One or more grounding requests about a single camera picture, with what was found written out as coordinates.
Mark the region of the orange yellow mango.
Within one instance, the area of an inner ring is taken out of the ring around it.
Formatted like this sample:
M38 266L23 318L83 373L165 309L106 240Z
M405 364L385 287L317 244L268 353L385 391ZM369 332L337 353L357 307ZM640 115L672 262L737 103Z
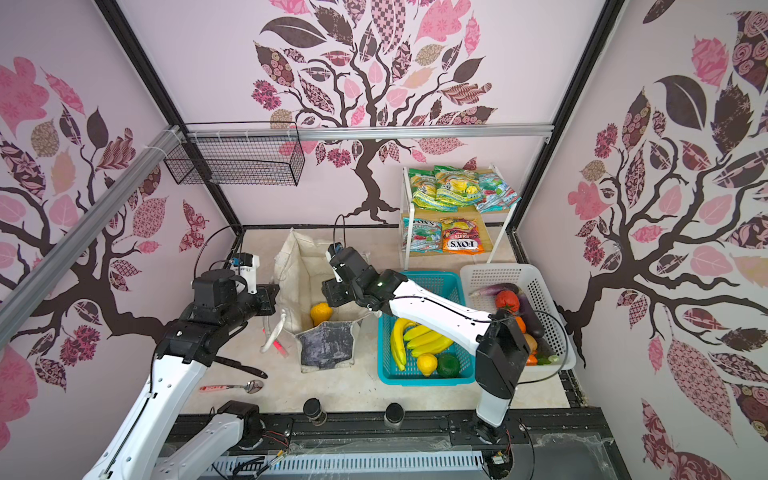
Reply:
M334 309L325 302L315 304L310 309L310 319L314 327L318 327L322 323L329 321L333 314Z

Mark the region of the yellow green banana bunch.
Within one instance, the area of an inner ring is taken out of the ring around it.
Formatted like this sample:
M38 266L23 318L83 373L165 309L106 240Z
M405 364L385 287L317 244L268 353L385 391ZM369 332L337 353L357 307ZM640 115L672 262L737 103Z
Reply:
M425 326L416 326L404 334L405 347L414 358L424 354L436 355L444 352L453 345L448 337Z

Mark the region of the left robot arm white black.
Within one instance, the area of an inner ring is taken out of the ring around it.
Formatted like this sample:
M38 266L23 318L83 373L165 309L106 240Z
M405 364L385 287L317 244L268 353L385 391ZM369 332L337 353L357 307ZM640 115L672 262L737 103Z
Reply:
M273 315L280 290L274 283L257 283L253 268L245 275L206 271L192 289L192 302L166 326L136 402L86 478L197 479L245 434L260 433L257 407L230 401L175 453L160 457L182 407L219 350L251 318Z

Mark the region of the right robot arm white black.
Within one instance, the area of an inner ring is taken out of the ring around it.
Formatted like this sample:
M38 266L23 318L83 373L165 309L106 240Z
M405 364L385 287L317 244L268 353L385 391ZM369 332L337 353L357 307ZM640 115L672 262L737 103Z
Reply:
M475 357L475 381L482 389L470 423L480 442L504 437L504 421L532 353L512 314L474 310L434 294L404 274L378 272L352 247L333 243L327 260L334 272L321 291L332 307L353 302L370 311L413 320L452 340Z

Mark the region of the green yellow snack bag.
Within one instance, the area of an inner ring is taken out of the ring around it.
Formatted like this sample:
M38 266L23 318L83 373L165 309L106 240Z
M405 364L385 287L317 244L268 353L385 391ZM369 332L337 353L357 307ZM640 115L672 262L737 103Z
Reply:
M446 203L437 198L437 180L432 171L410 168L408 180L413 203L419 208L440 211L456 212L458 207Z
M485 198L479 176L471 170L450 166L435 166L436 198L446 204L464 207Z

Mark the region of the orange Fox's candy bag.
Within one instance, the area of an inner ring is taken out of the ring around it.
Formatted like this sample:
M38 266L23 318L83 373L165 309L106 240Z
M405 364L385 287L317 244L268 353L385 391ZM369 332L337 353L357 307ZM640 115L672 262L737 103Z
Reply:
M477 224L469 219L449 217L440 220L442 251L477 255L485 252Z

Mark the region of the teal snack bag right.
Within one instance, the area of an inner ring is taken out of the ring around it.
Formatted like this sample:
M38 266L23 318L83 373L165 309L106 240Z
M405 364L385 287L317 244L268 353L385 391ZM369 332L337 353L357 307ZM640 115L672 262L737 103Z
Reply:
M475 204L480 213L510 209L519 201L519 195L496 173L484 173L478 177L483 198Z

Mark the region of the pink marker pen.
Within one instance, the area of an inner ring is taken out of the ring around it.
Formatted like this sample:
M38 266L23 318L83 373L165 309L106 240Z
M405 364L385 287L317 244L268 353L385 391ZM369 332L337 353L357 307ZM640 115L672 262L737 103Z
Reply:
M267 353L270 349L273 349L283 358L289 357L288 351L278 339L279 332L277 330L268 332L265 328L263 328L262 332L265 336L265 343L260 349L262 353Z

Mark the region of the white plastic basket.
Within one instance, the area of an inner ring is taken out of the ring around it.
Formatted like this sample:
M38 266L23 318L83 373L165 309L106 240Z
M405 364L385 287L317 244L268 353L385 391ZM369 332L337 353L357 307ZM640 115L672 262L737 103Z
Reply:
M530 264L490 263L466 265L460 270L465 301L470 308L495 312L495 300L491 295L476 292L501 283L514 284L528 300L540 320L545 335L538 342L537 357L554 359L554 363L525 367L526 381L549 377L575 366L576 352L573 342L564 331L564 321L543 280L540 271Z

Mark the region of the green bell pepper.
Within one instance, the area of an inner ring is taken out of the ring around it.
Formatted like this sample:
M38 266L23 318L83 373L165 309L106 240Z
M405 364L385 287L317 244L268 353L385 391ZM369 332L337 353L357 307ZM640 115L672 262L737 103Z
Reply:
M437 357L437 373L441 378L457 378L461 371L461 363L451 353L444 353Z

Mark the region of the red tomato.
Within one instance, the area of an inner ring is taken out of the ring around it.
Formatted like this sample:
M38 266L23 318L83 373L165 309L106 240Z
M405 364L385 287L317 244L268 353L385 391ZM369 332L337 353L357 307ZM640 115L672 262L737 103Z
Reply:
M497 309L504 309L511 313L518 312L520 299L514 291L503 290L495 296L495 306Z

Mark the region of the orange persimmon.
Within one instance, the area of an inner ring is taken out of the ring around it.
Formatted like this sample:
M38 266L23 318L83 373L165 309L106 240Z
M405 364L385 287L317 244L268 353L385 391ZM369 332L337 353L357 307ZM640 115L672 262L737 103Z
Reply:
M527 333L527 325L521 316L515 317L515 322L523 334Z

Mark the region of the dark purple eggplant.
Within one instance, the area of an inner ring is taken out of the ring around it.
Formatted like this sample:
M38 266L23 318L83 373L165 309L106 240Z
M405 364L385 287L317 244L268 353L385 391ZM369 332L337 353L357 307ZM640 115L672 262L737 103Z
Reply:
M525 294L518 296L520 302L520 317L526 326L527 334L535 339L541 339L545 335L545 329L538 319L533 306Z

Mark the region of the black post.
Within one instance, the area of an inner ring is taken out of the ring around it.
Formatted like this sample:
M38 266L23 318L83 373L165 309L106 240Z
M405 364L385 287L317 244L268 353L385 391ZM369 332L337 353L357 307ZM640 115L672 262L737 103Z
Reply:
M316 427L324 425L327 421L327 413L318 398L309 398L304 402L303 414Z
M405 410L399 403L390 403L384 411L384 424L389 429L400 429L404 418Z

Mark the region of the black post right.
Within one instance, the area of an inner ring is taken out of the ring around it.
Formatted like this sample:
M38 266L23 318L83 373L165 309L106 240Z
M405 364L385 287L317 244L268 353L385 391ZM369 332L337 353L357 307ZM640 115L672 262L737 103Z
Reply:
M399 403L390 403L384 411L384 424L389 429L400 429L404 418L405 410Z

